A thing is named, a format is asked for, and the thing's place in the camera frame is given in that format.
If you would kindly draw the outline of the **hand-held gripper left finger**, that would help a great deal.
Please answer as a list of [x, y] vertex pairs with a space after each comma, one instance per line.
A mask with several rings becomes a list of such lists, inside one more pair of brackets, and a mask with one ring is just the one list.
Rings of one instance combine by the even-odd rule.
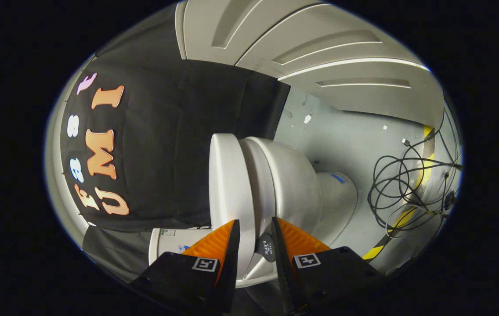
[[239, 220], [229, 221], [181, 254], [164, 252], [130, 286], [173, 314], [228, 313], [240, 239]]

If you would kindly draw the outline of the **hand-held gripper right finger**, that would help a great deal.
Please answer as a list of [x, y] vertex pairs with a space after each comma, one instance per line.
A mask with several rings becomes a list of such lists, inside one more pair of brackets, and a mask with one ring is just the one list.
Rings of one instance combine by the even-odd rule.
[[340, 314], [386, 281], [348, 246], [330, 248], [279, 217], [271, 220], [276, 270], [288, 314]]

